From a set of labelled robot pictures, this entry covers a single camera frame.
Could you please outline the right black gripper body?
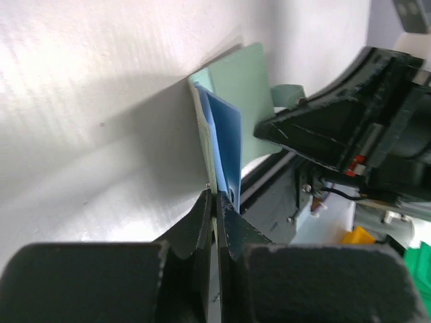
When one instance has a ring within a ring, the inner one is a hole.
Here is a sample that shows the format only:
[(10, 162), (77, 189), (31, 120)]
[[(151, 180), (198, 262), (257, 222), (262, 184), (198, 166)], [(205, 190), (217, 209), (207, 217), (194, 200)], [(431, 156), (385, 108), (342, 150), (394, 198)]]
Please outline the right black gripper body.
[(310, 162), (312, 192), (354, 187), (356, 200), (430, 200), (430, 72), (406, 52), (363, 48), (334, 82), (254, 129)]

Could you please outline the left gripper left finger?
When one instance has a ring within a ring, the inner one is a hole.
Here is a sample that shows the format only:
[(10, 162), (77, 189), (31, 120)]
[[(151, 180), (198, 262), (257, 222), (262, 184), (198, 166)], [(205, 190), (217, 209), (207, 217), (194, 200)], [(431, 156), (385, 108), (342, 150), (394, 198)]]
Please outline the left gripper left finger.
[(157, 240), (37, 243), (1, 275), (2, 322), (206, 322), (210, 190)]

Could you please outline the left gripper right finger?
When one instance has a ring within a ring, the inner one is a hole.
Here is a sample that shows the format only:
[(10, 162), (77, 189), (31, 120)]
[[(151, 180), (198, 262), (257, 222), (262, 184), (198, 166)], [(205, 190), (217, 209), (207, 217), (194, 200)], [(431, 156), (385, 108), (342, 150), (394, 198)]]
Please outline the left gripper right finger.
[(379, 244), (274, 244), (216, 198), (222, 322), (429, 322), (400, 255)]

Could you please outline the green leather card holder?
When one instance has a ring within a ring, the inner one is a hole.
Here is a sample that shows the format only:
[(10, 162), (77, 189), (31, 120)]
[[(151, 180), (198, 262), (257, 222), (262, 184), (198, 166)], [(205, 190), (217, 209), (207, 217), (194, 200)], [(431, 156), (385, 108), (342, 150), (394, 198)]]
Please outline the green leather card holder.
[(263, 45), (254, 43), (210, 63), (188, 78), (211, 191), (240, 208), (242, 169), (281, 147), (253, 135), (276, 112), (305, 96), (296, 84), (270, 86)]

